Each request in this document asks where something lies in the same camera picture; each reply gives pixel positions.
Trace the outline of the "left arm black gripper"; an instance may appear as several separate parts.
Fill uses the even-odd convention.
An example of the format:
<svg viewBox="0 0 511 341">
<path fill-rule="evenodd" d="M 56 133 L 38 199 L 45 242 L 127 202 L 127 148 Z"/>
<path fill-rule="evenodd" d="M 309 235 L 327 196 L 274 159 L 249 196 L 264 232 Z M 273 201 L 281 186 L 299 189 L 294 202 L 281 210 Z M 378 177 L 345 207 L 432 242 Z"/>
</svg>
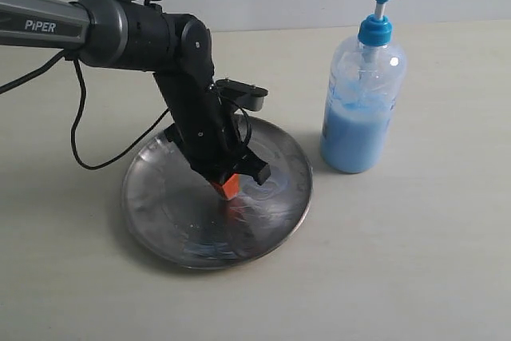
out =
<svg viewBox="0 0 511 341">
<path fill-rule="evenodd" d="M 208 113 L 193 110 L 178 113 L 165 137 L 177 145 L 191 169 L 199 173 L 224 200 L 240 192 L 240 175 L 262 185 L 270 176 L 270 165 L 241 139 L 233 114 L 220 113 L 215 121 Z"/>
</svg>

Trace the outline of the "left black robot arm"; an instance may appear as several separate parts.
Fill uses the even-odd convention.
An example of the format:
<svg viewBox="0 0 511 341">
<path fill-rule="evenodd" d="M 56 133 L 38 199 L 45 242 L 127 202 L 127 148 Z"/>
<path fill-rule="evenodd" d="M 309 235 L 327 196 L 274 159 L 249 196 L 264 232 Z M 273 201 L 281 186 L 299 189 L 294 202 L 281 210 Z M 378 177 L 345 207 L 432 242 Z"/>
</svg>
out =
<svg viewBox="0 0 511 341">
<path fill-rule="evenodd" d="M 212 36 L 191 14 L 167 14 L 160 0 L 1 0 L 4 46 L 54 48 L 57 59 L 153 74 L 172 115 L 165 130 L 191 169 L 224 198 L 240 175 L 264 183 L 269 164 L 249 149 L 235 113 L 262 108 L 267 90 L 216 80 Z"/>
</svg>

